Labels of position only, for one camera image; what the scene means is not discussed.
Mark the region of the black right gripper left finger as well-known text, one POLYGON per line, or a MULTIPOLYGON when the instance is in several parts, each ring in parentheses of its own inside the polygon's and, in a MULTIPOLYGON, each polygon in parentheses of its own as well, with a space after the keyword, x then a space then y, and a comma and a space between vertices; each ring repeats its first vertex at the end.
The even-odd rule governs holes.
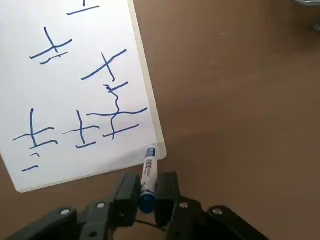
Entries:
POLYGON ((78 213, 57 208, 9 236, 10 240, 112 240, 117 228, 134 225, 141 181, 136 173, 123 174, 114 191, 78 213))

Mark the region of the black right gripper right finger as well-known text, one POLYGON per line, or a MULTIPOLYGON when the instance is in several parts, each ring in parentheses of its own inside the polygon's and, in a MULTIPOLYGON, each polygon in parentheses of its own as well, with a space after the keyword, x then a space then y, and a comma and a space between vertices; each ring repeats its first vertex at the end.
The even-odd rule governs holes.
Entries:
POLYGON ((267 237, 224 205, 203 210, 182 196, 176 172, 161 173, 156 182, 155 222, 166 240, 266 240, 267 237))

